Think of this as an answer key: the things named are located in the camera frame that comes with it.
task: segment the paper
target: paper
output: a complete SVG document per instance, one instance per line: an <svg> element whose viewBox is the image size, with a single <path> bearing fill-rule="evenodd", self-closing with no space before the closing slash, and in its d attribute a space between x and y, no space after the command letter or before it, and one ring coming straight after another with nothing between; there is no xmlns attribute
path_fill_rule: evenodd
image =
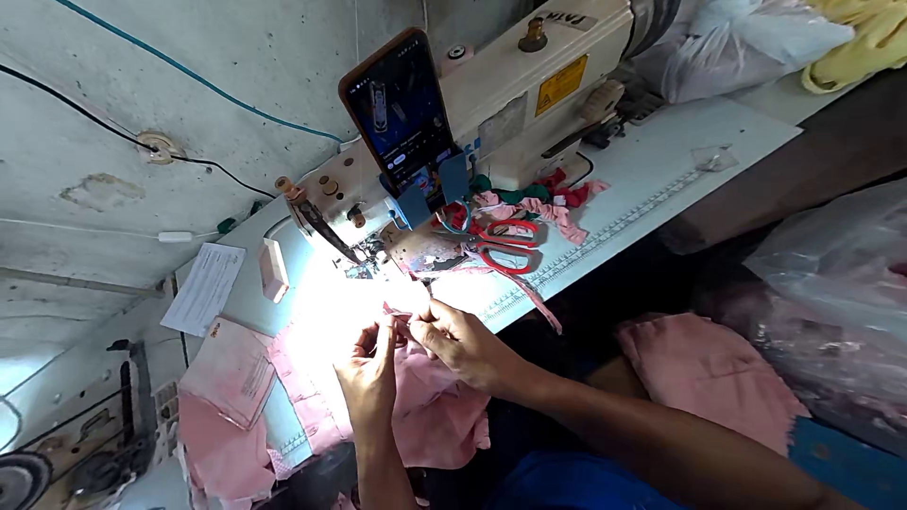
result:
<svg viewBox="0 0 907 510"><path fill-rule="evenodd" d="M274 366L266 356L271 340L218 317L180 379L180 390L207 401L228 421L250 430L274 380Z"/></svg>
<svg viewBox="0 0 907 510"><path fill-rule="evenodd" d="M204 337L224 309L246 258L246 249L206 242L192 263L186 284L177 292L161 325Z"/></svg>

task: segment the blue phone holder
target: blue phone holder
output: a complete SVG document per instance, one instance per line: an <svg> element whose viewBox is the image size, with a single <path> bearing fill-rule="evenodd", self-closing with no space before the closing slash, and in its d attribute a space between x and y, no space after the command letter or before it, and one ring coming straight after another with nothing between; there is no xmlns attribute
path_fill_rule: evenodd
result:
<svg viewBox="0 0 907 510"><path fill-rule="evenodd" d="M469 163L466 153L460 152L441 162L438 167L438 179L444 193L444 203L450 204L463 199L469 192ZM378 180L385 190L390 192L390 186L382 173ZM429 210L428 202L419 186L410 185L399 197L391 198L394 208L390 211L391 217L398 229L412 230L432 217L434 211Z"/></svg>

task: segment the person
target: person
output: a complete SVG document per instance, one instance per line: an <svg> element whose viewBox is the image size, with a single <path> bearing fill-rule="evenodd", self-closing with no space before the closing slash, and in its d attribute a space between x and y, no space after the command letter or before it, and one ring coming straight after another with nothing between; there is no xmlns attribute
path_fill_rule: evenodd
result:
<svg viewBox="0 0 907 510"><path fill-rule="evenodd" d="M388 317L363 329L349 357L335 364L365 510L417 508L391 429L398 327ZM598 454L526 456L485 503L489 510L862 508L737 432L547 372L474 315L440 301L414 315L409 330L470 386L554 418Z"/></svg>

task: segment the yellow cloth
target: yellow cloth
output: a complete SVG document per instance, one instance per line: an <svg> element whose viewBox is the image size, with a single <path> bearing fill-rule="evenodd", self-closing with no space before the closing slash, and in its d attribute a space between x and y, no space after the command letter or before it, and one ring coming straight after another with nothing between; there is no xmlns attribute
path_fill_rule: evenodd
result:
<svg viewBox="0 0 907 510"><path fill-rule="evenodd" d="M853 40L803 70L803 86L830 93L867 74L907 63L907 0L809 0L829 21L850 25Z"/></svg>

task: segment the red scissors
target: red scissors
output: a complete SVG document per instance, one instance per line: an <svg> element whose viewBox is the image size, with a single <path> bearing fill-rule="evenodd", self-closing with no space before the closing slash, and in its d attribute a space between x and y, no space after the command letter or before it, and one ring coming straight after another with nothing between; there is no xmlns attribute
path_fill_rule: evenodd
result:
<svg viewBox="0 0 907 510"><path fill-rule="evenodd" d="M494 232L500 231L502 228L509 227L519 227L532 235L511 236L494 234ZM538 248L539 246L539 242L535 239L538 231L539 226L531 221L501 220L492 223L485 230L482 230L477 234L455 234L452 232L436 233L445 239L466 243L473 251L476 251L482 257L482 260L484 260L486 264L498 271L507 274L526 274L532 272L538 266L540 253L537 250L531 250L533 248ZM492 257L492 251L499 251L500 253L525 258L526 265L519 268L503 266Z"/></svg>

